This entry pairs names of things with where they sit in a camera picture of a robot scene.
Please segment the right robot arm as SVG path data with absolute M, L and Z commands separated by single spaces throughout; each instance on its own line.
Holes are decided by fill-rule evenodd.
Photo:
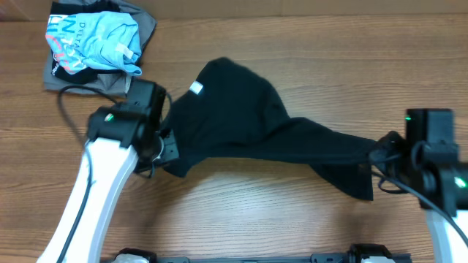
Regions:
M 369 153 L 374 175 L 419 201 L 436 262 L 467 261 L 467 163 L 459 159 L 454 113 L 408 109 L 405 135 L 391 131 Z

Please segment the black t-shirt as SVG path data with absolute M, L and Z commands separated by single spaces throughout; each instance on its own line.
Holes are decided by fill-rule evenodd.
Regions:
M 373 200 L 367 156 L 373 140 L 288 115 L 275 88 L 228 58 L 209 61 L 173 102 L 167 126 L 179 157 L 165 166 L 178 177 L 208 158 L 250 158 L 308 164 L 340 191 Z

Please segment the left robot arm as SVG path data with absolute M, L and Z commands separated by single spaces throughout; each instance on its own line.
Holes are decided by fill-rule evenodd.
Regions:
M 39 262 L 99 262 L 122 189 L 133 173 L 152 178 L 179 157 L 174 133 L 162 115 L 172 98 L 154 82 L 131 82 L 124 101 L 99 107 L 88 118 L 75 185 Z

